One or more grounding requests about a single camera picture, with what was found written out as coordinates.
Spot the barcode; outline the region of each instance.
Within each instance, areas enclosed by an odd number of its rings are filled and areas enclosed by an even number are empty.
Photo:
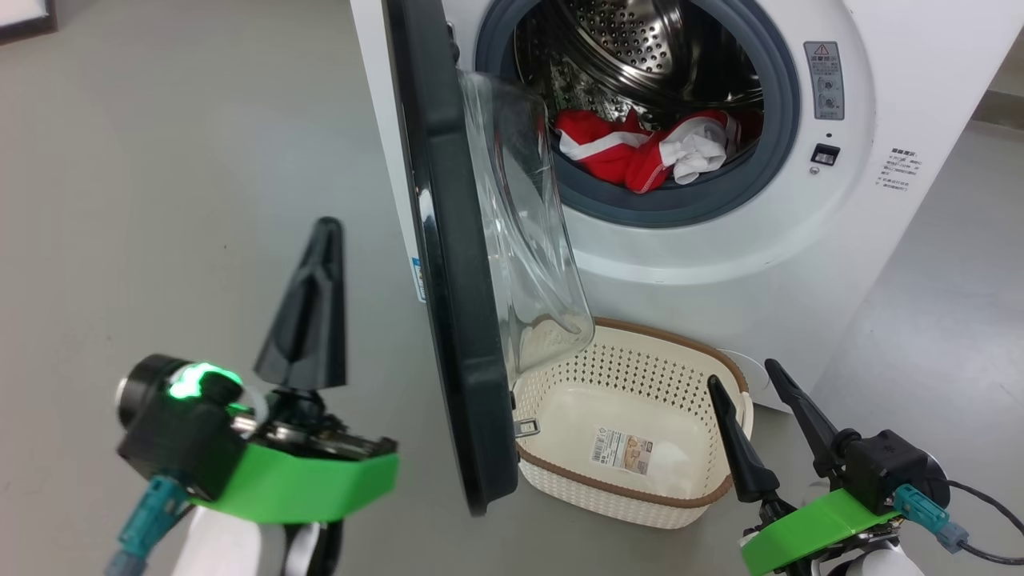
[[[594,453],[590,456],[591,460],[595,462],[601,461],[601,454],[604,453],[604,439],[605,436],[603,434],[597,435],[597,438],[594,440]]]

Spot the basket label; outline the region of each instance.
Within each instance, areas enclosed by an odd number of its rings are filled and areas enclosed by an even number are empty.
[[[647,464],[654,443],[611,428],[597,428],[590,461],[647,476]]]

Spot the laundry basket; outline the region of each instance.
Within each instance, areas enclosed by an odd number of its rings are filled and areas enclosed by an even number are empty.
[[[583,352],[516,382],[515,420],[539,430],[518,440],[519,467],[577,506],[682,528],[732,486],[708,378],[721,379],[749,438],[746,382],[711,346],[626,322],[596,325]]]

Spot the laundry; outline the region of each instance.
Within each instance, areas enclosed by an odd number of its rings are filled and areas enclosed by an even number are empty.
[[[677,183],[722,167],[735,153],[739,123],[724,112],[688,116],[669,130],[650,132],[635,110],[609,122],[586,110],[564,110],[555,118],[558,149],[594,176],[644,194],[662,186],[669,169]]]

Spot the washing machine door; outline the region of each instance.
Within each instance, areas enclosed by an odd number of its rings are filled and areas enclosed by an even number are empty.
[[[439,0],[387,0],[420,266],[466,499],[515,490],[512,388],[575,354],[593,319],[569,246],[543,102],[457,72]]]

